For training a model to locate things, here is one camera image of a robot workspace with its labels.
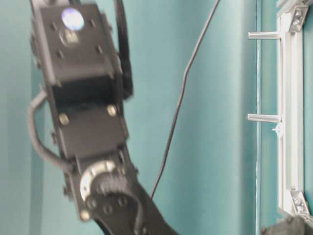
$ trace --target metal bracket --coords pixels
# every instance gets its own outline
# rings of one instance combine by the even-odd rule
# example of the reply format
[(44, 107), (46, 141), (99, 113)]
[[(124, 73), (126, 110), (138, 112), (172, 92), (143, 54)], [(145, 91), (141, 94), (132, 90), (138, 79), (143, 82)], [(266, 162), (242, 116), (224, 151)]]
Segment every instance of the metal bracket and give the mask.
[(249, 39), (275, 39), (278, 50), (278, 115), (249, 114), (247, 120), (277, 123), (278, 207), (282, 215), (313, 222), (303, 196), (303, 32), (313, 0), (279, 0), (276, 32), (251, 32)]

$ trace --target cable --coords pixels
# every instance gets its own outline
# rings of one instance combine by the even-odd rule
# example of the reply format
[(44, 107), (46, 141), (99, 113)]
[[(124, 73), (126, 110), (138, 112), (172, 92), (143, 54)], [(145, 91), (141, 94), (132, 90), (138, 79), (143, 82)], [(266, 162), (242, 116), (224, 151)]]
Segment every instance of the cable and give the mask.
[(70, 173), (73, 170), (73, 165), (71, 165), (66, 160), (55, 155), (51, 150), (46, 148), (43, 143), (39, 139), (39, 135), (36, 128), (36, 119), (35, 113), (36, 111), (43, 105), (46, 101), (47, 93), (44, 89), (40, 91), (40, 93), (33, 99), (28, 107), (27, 114), (27, 125), (28, 131), (30, 135), (31, 142), (33, 144), (34, 149), (44, 160), (56, 165), (65, 173)]
[(202, 33), (200, 34), (199, 38), (198, 38), (198, 41), (197, 41), (197, 44), (196, 44), (196, 47), (194, 48), (194, 51), (192, 53), (192, 56), (188, 62), (188, 65), (185, 69), (185, 73), (184, 73), (184, 76), (183, 76), (183, 79), (182, 79), (182, 89), (181, 89), (181, 93), (180, 93), (180, 96), (179, 96), (179, 100), (178, 100), (178, 104), (177, 104), (177, 108), (176, 108), (176, 111), (175, 111), (175, 114), (174, 114), (174, 120), (173, 120), (173, 123), (172, 123), (172, 128), (171, 128), (171, 131), (170, 131), (170, 135), (169, 135), (169, 138), (168, 138), (168, 141), (167, 141), (167, 144), (166, 144), (166, 148), (165, 148), (165, 153), (164, 153), (164, 157), (163, 157), (163, 160), (162, 160), (162, 164), (161, 164), (161, 167), (160, 167), (160, 170), (158, 172), (158, 175), (157, 175), (157, 178), (156, 178), (156, 182), (154, 184), (154, 187), (152, 189), (152, 193), (151, 193), (151, 198), (153, 198), (155, 192), (156, 192), (156, 189), (157, 189), (157, 186), (160, 182), (160, 179), (162, 177), (162, 174), (163, 174), (163, 171), (165, 169), (165, 165), (166, 165), (166, 161), (167, 161), (167, 157), (168, 157), (168, 152), (170, 150), (170, 146), (171, 146), (171, 142), (172, 142), (172, 138), (173, 138), (173, 133), (174, 133), (174, 130), (175, 130), (175, 126), (176, 126), (176, 123), (177, 123), (177, 118), (178, 118), (178, 114), (179, 114), (179, 111), (180, 111), (180, 107), (181, 107), (181, 103), (182, 103), (182, 99), (184, 97), (184, 94), (185, 94), (185, 89), (186, 89), (186, 82), (187, 82), (187, 77), (188, 77), (188, 74), (189, 74), (189, 71), (190, 71), (190, 68), (196, 58), (196, 55), (198, 53), (198, 50), (200, 48), (200, 45), (201, 45), (201, 42), (203, 41), (203, 38), (207, 32), (207, 29), (211, 23), (211, 20), (213, 18), (213, 15), (218, 7), (220, 3), (220, 0), (217, 0), (213, 6), (213, 9), (212, 11), (210, 12), (209, 14), (209, 17), (204, 25), (204, 28), (203, 28), (203, 31)]

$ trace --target metal peg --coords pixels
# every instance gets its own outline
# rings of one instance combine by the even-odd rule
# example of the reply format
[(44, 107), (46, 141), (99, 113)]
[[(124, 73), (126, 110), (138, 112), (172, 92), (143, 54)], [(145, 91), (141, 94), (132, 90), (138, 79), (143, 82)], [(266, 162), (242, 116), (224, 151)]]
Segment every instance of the metal peg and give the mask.
[(279, 32), (249, 32), (249, 39), (280, 39)]
[(272, 122), (280, 123), (282, 118), (279, 115), (262, 115), (262, 114), (248, 114), (248, 121), (261, 121), (261, 122)]

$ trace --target teal wall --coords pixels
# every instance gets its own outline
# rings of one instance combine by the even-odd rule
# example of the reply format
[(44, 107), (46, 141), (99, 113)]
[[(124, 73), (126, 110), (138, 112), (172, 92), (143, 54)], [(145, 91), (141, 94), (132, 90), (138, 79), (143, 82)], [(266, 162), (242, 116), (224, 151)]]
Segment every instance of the teal wall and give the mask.
[(313, 9), (308, 13), (304, 27), (304, 163), (305, 163), (305, 196), (313, 212)]
[[(262, 0), (262, 31), (276, 31), (276, 2)], [(262, 41), (262, 114), (277, 114), (277, 41)], [(277, 135), (275, 124), (262, 123), (261, 227), (277, 222)]]
[[(17, 4), (22, 10), (12, 19)], [(135, 87), (134, 98), (125, 103), (128, 145), (139, 179), (149, 192), (184, 67), (212, 5), (213, 0), (125, 0)], [(99, 6), (114, 25), (112, 3), (99, 1)], [(43, 163), (30, 146), (26, 107), (42, 76), (32, 65), (28, 44), (28, 2), (8, 1), (0, 15), (5, 43), (0, 54), (4, 66), (0, 183), (7, 189), (0, 193), (5, 202), (0, 210), (7, 211), (0, 234), (100, 235), (94, 223), (77, 219), (74, 204), (63, 197), (62, 173)], [(256, 133), (246, 114), (256, 112), (256, 42), (247, 39), (247, 33), (255, 30), (256, 1), (221, 1), (190, 72), (168, 165), (155, 197), (166, 220), (181, 235), (254, 234)], [(56, 150), (47, 107), (38, 122), (45, 143)]]

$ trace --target glowing light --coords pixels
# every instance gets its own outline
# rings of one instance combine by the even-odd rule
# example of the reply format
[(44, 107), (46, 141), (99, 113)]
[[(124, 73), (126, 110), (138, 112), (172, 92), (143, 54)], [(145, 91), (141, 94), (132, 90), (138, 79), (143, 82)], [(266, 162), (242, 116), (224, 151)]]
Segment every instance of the glowing light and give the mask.
[(84, 25), (85, 21), (82, 14), (74, 9), (74, 8), (67, 8), (62, 12), (62, 20), (64, 25), (73, 31), (81, 30)]

